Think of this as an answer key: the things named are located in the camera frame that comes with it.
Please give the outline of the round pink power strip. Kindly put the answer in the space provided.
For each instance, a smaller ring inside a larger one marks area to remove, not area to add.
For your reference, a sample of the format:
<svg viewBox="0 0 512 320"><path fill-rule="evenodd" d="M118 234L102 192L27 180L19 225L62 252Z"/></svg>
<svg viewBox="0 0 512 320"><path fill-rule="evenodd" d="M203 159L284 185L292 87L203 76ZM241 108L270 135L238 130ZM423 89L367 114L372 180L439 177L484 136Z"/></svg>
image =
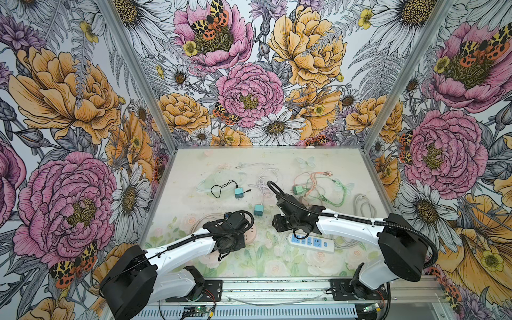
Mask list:
<svg viewBox="0 0 512 320"><path fill-rule="evenodd" d="M253 225L247 232L244 233L245 245L248 246L255 241L257 237L257 228Z"/></svg>

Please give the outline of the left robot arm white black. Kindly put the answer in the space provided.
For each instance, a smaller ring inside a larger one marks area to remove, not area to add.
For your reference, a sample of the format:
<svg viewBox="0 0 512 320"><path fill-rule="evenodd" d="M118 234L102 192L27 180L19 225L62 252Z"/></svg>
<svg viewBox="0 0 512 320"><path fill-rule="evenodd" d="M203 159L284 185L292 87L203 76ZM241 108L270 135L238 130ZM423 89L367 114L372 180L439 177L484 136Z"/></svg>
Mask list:
<svg viewBox="0 0 512 320"><path fill-rule="evenodd" d="M253 224L251 213L235 211L167 245L147 250L134 245L102 280L100 296L115 319L133 319L148 303L170 297L194 299L203 290L203 276L185 264L215 251L223 259L243 249Z"/></svg>

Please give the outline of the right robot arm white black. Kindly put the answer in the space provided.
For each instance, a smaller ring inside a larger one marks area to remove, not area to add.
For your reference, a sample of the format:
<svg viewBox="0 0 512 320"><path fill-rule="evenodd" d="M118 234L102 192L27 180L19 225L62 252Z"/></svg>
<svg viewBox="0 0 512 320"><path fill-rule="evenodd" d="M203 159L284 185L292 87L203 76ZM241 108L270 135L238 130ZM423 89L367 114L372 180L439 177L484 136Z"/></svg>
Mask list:
<svg viewBox="0 0 512 320"><path fill-rule="evenodd" d="M346 237L377 245L380 256L360 264L345 290L363 297L396 279L421 280L423 270L439 257L437 245L414 229L402 216L391 213L386 218L364 218L332 211L322 206L306 208L292 195L276 193L281 210L272 225L278 232L304 231L308 235Z"/></svg>

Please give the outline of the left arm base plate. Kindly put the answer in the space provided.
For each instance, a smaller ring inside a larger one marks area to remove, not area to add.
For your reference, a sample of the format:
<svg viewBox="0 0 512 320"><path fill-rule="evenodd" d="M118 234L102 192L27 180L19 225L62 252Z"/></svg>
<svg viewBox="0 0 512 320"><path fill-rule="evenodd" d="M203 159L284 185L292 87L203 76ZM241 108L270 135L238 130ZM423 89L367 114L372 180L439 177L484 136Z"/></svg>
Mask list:
<svg viewBox="0 0 512 320"><path fill-rule="evenodd" d="M220 279L207 279L205 280L202 287L196 285L191 293L188 293L185 297L169 297L165 301L167 303L178 303L178 302L205 302L213 303L220 302L223 293L224 281Z"/></svg>

